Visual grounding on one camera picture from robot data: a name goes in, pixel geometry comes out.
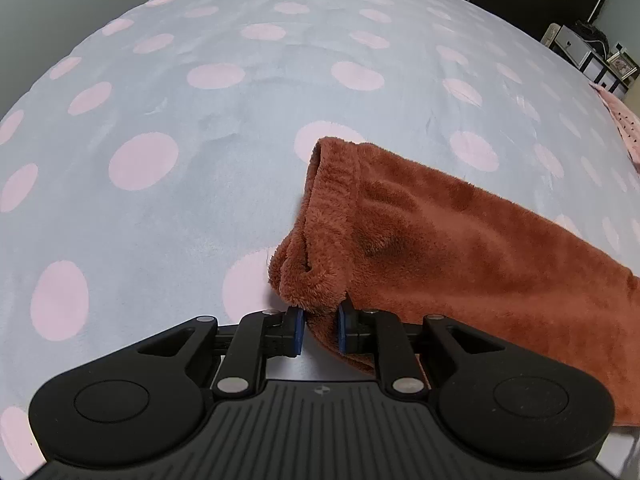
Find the brown garment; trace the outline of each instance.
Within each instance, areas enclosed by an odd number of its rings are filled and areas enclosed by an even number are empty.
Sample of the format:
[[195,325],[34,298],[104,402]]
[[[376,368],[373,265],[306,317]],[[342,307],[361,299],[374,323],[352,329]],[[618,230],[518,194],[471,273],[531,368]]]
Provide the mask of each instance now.
[[334,352],[346,293],[404,322],[437,312],[592,374],[616,424],[640,425],[638,278],[553,222],[373,144],[318,141],[269,276]]

